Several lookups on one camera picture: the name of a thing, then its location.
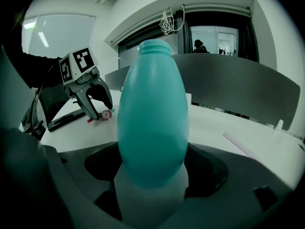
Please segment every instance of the desk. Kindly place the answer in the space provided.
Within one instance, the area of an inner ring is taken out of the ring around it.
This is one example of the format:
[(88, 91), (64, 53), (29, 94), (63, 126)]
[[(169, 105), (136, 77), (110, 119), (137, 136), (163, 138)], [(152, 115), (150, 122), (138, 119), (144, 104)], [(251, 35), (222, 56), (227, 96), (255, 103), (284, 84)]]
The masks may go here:
[[(48, 130), (41, 143), (57, 151), (71, 151), (117, 141), (117, 116), (121, 93), (111, 91), (115, 113), (109, 121), (87, 123), (87, 116), (71, 122), (53, 132)], [(80, 109), (70, 99), (54, 119)], [(92, 101), (97, 111), (107, 109), (102, 102)], [(252, 150), (268, 169), (275, 173), (290, 188), (294, 189), (305, 170), (305, 152), (299, 147), (302, 141), (284, 132), (215, 110), (189, 106), (189, 142), (211, 146), (231, 153), (246, 156), (223, 134), (228, 132)]]

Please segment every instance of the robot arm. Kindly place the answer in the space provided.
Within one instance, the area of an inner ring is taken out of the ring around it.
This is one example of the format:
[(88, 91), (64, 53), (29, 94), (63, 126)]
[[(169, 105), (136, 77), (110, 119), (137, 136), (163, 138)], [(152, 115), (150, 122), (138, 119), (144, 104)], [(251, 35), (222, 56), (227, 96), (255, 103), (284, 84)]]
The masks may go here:
[(112, 109), (107, 84), (100, 78), (97, 61), (90, 48), (70, 52), (59, 61), (63, 89), (70, 98), (77, 98), (79, 106), (92, 120), (99, 116), (89, 95)]

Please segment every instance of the ceiling light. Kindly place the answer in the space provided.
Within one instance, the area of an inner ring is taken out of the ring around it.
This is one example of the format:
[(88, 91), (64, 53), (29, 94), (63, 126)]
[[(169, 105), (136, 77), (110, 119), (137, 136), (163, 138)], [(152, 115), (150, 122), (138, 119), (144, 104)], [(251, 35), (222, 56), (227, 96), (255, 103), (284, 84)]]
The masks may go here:
[(39, 32), (38, 35), (39, 35), (39, 37), (40, 37), (40, 39), (41, 39), (43, 45), (44, 45), (46, 48), (48, 48), (49, 45), (48, 45), (47, 39), (44, 37), (43, 32)]
[(24, 24), (24, 28), (25, 29), (30, 29), (30, 28), (34, 28), (36, 22), (32, 22), (32, 23), (28, 23), (28, 24)]

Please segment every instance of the white cable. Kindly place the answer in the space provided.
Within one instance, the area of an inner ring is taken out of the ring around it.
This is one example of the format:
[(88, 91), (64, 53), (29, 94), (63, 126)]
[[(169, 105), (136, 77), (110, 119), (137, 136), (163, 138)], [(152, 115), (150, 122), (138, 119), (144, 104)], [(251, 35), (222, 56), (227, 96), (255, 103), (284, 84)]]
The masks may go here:
[(182, 6), (182, 8), (183, 8), (183, 21), (182, 21), (181, 26), (176, 30), (174, 29), (174, 19), (173, 19), (172, 10), (170, 10), (171, 15), (169, 18), (167, 17), (167, 11), (163, 10), (163, 17), (162, 17), (162, 20), (160, 21), (159, 25), (165, 35), (171, 36), (175, 33), (175, 31), (179, 31), (183, 27), (184, 20), (185, 20), (185, 9), (184, 9), (184, 6)]

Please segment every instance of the teal plastic bottle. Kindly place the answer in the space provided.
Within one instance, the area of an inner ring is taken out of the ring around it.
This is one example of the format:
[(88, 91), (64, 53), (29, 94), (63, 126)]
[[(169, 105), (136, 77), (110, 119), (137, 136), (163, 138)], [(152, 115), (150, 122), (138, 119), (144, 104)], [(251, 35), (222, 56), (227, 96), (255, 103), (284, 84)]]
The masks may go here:
[(139, 47), (120, 100), (118, 144), (130, 177), (141, 186), (160, 186), (183, 164), (188, 106), (170, 45), (147, 40)]

